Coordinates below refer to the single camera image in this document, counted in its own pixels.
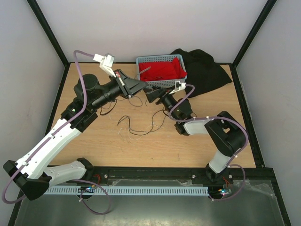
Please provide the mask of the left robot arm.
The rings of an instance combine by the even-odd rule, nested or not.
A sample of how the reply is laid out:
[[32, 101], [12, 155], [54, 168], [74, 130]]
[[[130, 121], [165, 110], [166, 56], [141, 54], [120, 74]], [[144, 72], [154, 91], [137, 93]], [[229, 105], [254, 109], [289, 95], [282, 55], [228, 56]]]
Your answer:
[[70, 180], [90, 182], [93, 166], [85, 158], [58, 167], [49, 163], [74, 138], [79, 136], [97, 118], [97, 110], [117, 97], [129, 99], [147, 87], [144, 81], [113, 71], [110, 81], [101, 85], [93, 74], [80, 75], [74, 86], [76, 97], [62, 112], [54, 127], [26, 155], [17, 161], [8, 160], [3, 169], [23, 192], [23, 197], [36, 200], [50, 187]]

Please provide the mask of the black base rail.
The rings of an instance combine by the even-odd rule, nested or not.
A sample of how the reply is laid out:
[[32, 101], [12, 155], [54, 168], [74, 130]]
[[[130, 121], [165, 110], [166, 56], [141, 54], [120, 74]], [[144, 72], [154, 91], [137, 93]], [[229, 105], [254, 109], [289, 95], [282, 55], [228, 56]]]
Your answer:
[[210, 179], [206, 168], [156, 168], [156, 167], [94, 167], [91, 176], [99, 175], [102, 184], [118, 179], [129, 180], [191, 180], [193, 184], [221, 185], [227, 179], [229, 182], [242, 180], [276, 181], [272, 168], [245, 168], [234, 166], [226, 169], [216, 179]]

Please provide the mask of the black metal frame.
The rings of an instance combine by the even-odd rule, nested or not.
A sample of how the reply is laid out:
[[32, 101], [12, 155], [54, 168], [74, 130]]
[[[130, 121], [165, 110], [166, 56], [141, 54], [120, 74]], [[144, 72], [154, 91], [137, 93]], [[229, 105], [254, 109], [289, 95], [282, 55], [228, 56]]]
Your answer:
[[[239, 79], [238, 73], [237, 73], [237, 66], [241, 62], [243, 56], [245, 55], [246, 51], [250, 47], [252, 41], [254, 40], [255, 36], [257, 35], [257, 33], [260, 30], [261, 26], [263, 25], [264, 21], [266, 20], [269, 13], [273, 9], [275, 3], [276, 3], [275, 0], [268, 0], [265, 3], [263, 9], [261, 10], [258, 18], [255, 21], [252, 29], [250, 30], [247, 38], [245, 39], [242, 47], [240, 48], [235, 60], [233, 61], [233, 63], [230, 63], [229, 65], [230, 65], [230, 71], [232, 72], [232, 75], [234, 75], [234, 85], [235, 85], [236, 93], [238, 96], [238, 102], [240, 105], [244, 123], [246, 124], [246, 128], [247, 128], [249, 137], [251, 139], [251, 150], [252, 150], [253, 158], [255, 160], [255, 165], [256, 165], [256, 168], [248, 168], [247, 169], [247, 175], [251, 176], [252, 179], [263, 179], [264, 177], [267, 177], [267, 179], [272, 182], [272, 187], [275, 191], [275, 195], [277, 198], [277, 204], [280, 209], [284, 225], [290, 226], [291, 222], [290, 222], [288, 213], [285, 208], [285, 204], [284, 204], [284, 201], [283, 201], [283, 198], [282, 198], [282, 195], [281, 195], [278, 183], [277, 183], [275, 173], [272, 168], [268, 168], [264, 164], [264, 160], [263, 160], [263, 157], [261, 154], [261, 150], [259, 148], [258, 140], [257, 140], [256, 134], [254, 131], [253, 122], [251, 119], [249, 108], [247, 106], [246, 97], [243, 93], [242, 85], [240, 83], [240, 79]], [[59, 98], [61, 97], [63, 87], [64, 87], [64, 84], [65, 84], [65, 81], [67, 78], [67, 72], [70, 68], [71, 63], [68, 62], [65, 54], [63, 53], [63, 50], [60, 47], [53, 31], [51, 30], [51, 28], [47, 22], [47, 19], [45, 18], [37, 1], [29, 0], [28, 4], [29, 4], [32, 12], [35, 14], [39, 24], [43, 28], [44, 33], [48, 37], [49, 41], [51, 42], [52, 46], [54, 47], [56, 53], [58, 54], [60, 60], [62, 61], [63, 65], [64, 65], [62, 79], [60, 81], [60, 85], [59, 85], [58, 92], [57, 92], [57, 95], [55, 98], [53, 109], [51, 111], [51, 115], [50, 115], [50, 118], [49, 118], [49, 121], [47, 124], [47, 128], [46, 128], [46, 132], [49, 132], [51, 123], [54, 120], [54, 116], [55, 116], [55, 112], [57, 110]]]

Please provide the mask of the blue perforated plastic basket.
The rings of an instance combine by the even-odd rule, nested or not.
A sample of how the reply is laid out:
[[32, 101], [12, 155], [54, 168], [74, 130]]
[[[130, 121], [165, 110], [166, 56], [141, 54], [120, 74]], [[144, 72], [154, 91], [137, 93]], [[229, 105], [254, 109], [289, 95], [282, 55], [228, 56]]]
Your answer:
[[[182, 66], [182, 69], [185, 69], [183, 58], [180, 54], [171, 54], [171, 55], [156, 55], [156, 56], [140, 56], [136, 59], [136, 65], [137, 65], [137, 72], [138, 72], [138, 79], [140, 80], [140, 74], [144, 71], [148, 70], [145, 69], [144, 71], [140, 71], [138, 64], [139, 63], [146, 63], [146, 62], [171, 62], [174, 58], [178, 58], [180, 61], [180, 64]], [[159, 87], [170, 87], [174, 85], [175, 81], [181, 81], [185, 82], [187, 79], [187, 76], [183, 79], [175, 79], [175, 80], [163, 80], [163, 81], [147, 81], [147, 83], [150, 86], [159, 86]]]

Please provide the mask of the red cloth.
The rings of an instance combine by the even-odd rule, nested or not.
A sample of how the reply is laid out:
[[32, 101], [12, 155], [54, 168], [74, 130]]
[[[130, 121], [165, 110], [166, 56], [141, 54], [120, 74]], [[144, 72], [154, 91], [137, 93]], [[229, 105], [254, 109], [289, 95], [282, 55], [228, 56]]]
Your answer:
[[180, 64], [178, 58], [174, 58], [171, 62], [146, 62], [138, 64], [140, 80], [142, 81], [163, 81], [183, 79], [187, 73]]

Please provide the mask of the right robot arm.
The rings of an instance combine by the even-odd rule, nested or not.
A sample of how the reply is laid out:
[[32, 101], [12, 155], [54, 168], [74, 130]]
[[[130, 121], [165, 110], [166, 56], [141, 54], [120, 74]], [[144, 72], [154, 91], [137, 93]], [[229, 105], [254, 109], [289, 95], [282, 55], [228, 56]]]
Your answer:
[[210, 136], [217, 151], [206, 165], [206, 179], [210, 183], [218, 182], [237, 154], [247, 146], [249, 139], [246, 130], [227, 111], [204, 118], [192, 116], [188, 96], [177, 101], [173, 97], [176, 92], [174, 87], [145, 88], [144, 92], [149, 103], [162, 104], [167, 109], [167, 115], [175, 121], [174, 126], [179, 134], [207, 133]]

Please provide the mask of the black cloth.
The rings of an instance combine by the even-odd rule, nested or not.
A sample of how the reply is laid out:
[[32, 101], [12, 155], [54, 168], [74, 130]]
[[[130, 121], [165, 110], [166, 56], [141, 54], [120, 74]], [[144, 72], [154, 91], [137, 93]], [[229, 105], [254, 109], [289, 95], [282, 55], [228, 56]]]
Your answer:
[[225, 70], [214, 61], [214, 58], [200, 49], [187, 52], [178, 48], [174, 50], [172, 54], [182, 56], [187, 72], [185, 82], [195, 87], [189, 96], [190, 98], [211, 92], [232, 83], [231, 78]]

